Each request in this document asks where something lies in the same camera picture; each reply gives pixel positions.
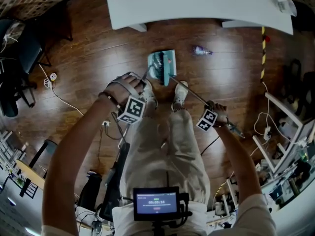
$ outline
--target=broom handle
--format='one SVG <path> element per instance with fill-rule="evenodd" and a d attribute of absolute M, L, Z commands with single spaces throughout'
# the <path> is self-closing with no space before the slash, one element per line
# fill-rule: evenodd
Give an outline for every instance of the broom handle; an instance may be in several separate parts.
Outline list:
<path fill-rule="evenodd" d="M 190 93 L 192 93 L 198 100 L 200 100 L 204 105 L 211 107 L 208 102 L 206 102 L 203 98 L 201 98 L 198 94 L 196 94 L 194 91 L 192 91 L 190 88 L 186 87 L 183 83 L 176 80 L 174 77 L 169 76 L 173 81 L 175 81 L 177 84 L 180 84 L 182 87 L 186 88 Z"/>

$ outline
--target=white cup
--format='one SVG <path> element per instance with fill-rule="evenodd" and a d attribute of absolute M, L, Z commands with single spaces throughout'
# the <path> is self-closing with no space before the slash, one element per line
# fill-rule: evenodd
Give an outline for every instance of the white cup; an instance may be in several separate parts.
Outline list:
<path fill-rule="evenodd" d="M 290 14 L 293 17 L 296 17 L 297 15 L 297 10 L 292 0 L 278 2 L 278 7 L 279 10 L 283 13 Z"/>

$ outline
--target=left arm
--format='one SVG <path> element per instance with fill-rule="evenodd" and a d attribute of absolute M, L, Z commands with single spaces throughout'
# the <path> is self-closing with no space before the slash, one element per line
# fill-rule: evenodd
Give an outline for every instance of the left arm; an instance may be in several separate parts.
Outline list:
<path fill-rule="evenodd" d="M 135 77 L 126 74 L 122 78 L 137 92 L 143 89 Z M 111 84 L 106 91 L 120 104 L 129 97 L 129 92 L 119 84 Z M 101 95 L 58 145 L 45 180 L 43 225 L 56 227 L 72 235 L 78 234 L 74 212 L 75 180 L 93 138 L 102 122 L 114 110 L 115 105 Z"/>

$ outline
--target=person's left hand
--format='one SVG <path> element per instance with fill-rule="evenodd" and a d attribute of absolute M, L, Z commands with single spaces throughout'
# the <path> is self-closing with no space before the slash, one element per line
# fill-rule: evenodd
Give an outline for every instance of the person's left hand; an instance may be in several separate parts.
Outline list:
<path fill-rule="evenodd" d="M 140 84 L 140 80 L 137 79 L 136 77 L 131 76 L 129 74 L 125 74 L 122 76 L 122 79 L 125 80 L 127 83 L 129 83 L 134 89 L 136 89 L 138 93 L 141 93 L 143 91 L 143 85 Z M 124 103 L 126 103 L 130 95 L 130 92 L 119 83 L 110 84 L 104 90 L 104 92 L 107 92 L 112 97 L 114 97 L 115 100 L 117 100 L 117 102 L 120 105 L 123 105 Z"/>

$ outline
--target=table leg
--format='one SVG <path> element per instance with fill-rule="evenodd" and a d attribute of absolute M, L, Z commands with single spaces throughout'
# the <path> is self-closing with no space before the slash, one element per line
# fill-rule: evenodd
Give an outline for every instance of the table leg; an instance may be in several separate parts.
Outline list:
<path fill-rule="evenodd" d="M 130 28 L 133 28 L 139 32 L 146 32 L 147 31 L 147 26 L 146 24 L 138 24 L 138 25 L 132 25 L 129 26 Z"/>
<path fill-rule="evenodd" d="M 222 22 L 223 28 L 234 28 L 234 27 L 262 27 L 262 25 L 241 21 L 241 20 L 231 20 Z"/>

